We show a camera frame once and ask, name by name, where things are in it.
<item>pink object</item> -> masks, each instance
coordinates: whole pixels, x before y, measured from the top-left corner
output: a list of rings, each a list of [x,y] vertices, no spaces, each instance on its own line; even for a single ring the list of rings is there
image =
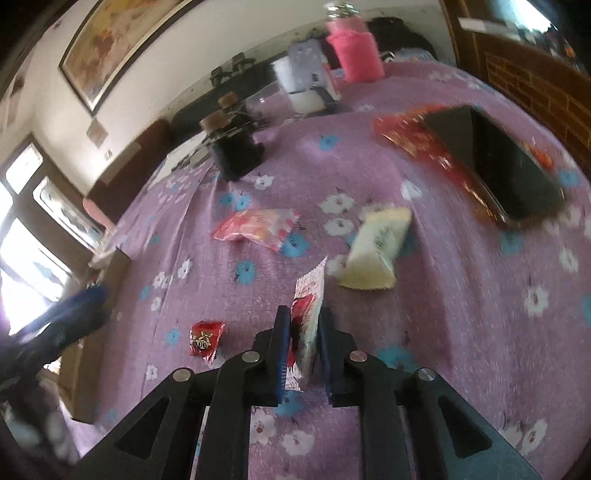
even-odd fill
[[[212,237],[224,241],[248,238],[278,252],[299,218],[291,209],[243,210],[224,220]]]
[[[327,37],[345,71],[347,82],[375,82],[384,78],[378,44],[370,32],[343,30]]]
[[[337,33],[343,30],[354,30],[356,32],[367,32],[368,25],[365,20],[357,15],[346,18],[336,18],[326,23],[329,33]]]

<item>smartphone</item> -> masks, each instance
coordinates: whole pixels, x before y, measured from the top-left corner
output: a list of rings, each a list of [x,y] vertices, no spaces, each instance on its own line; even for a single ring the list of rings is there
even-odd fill
[[[513,227],[553,215],[564,191],[521,144],[470,105],[423,116],[449,152],[476,177],[500,220]]]

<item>blue flower print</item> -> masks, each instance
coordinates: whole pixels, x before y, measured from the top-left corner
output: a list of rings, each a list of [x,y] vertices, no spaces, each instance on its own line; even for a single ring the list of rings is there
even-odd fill
[[[176,345],[180,338],[181,332],[175,327],[166,334],[166,343],[169,345]]]
[[[227,193],[222,198],[220,198],[220,204],[224,205],[224,207],[229,207],[233,203],[234,203],[234,194],[233,193]]]
[[[577,186],[579,186],[579,183],[581,182],[579,174],[577,173],[576,170],[562,169],[558,173],[558,179],[560,180],[560,184],[565,189],[577,187]]]
[[[416,234],[412,229],[409,229],[407,232],[407,236],[402,242],[402,246],[400,247],[400,251],[398,252],[399,258],[410,257],[414,251],[417,249],[418,239]]]
[[[332,150],[339,143],[339,137],[336,135],[327,135],[320,137],[320,149],[322,151]]]
[[[281,253],[287,258],[300,258],[309,247],[310,244],[300,233],[290,233],[281,246]]]
[[[353,245],[353,242],[355,242],[356,236],[357,236],[357,232],[353,232],[347,238],[345,238],[345,243],[347,244],[347,247],[351,248],[351,245]]]
[[[515,255],[521,252],[523,237],[517,232],[501,232],[501,252],[505,255]]]
[[[376,356],[390,368],[395,368],[396,370],[413,373],[419,368],[413,353],[398,345],[384,348]]]
[[[236,265],[236,277],[242,285],[250,285],[256,277],[255,264],[250,260],[242,260]]]
[[[145,300],[148,298],[148,295],[150,295],[150,292],[152,291],[152,285],[147,285],[144,288],[142,288],[142,291],[139,292],[139,299],[140,300]]]
[[[585,295],[583,298],[583,316],[585,317],[585,323],[588,327],[591,327],[591,295]]]
[[[283,396],[283,402],[278,407],[275,407],[277,416],[291,417],[299,411],[304,410],[304,406],[298,401],[301,395],[301,392],[293,390],[286,391]]]
[[[241,212],[246,210],[248,206],[251,204],[252,197],[250,195],[240,195],[236,199],[236,203],[234,204],[234,210],[237,212]]]
[[[102,418],[102,424],[104,426],[113,426],[117,423],[117,410],[115,408],[110,409]]]

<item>cardboard box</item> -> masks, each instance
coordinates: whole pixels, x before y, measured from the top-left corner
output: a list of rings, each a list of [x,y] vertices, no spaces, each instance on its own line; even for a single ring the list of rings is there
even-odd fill
[[[119,295],[121,284],[131,263],[131,259],[118,248],[103,255],[89,267],[87,279],[99,272],[100,284],[108,289],[106,308],[112,309]],[[78,284],[69,288],[74,294],[86,288]],[[70,345],[61,354],[61,367],[58,388],[64,405],[72,418],[84,423],[94,423],[96,401],[99,388],[100,367],[106,342],[107,325],[95,331],[78,343]]]

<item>framed painting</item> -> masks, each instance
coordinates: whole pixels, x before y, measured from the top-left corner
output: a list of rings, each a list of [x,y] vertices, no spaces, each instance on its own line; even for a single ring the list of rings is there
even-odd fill
[[[203,0],[99,0],[59,68],[94,115],[125,70],[181,15]]]

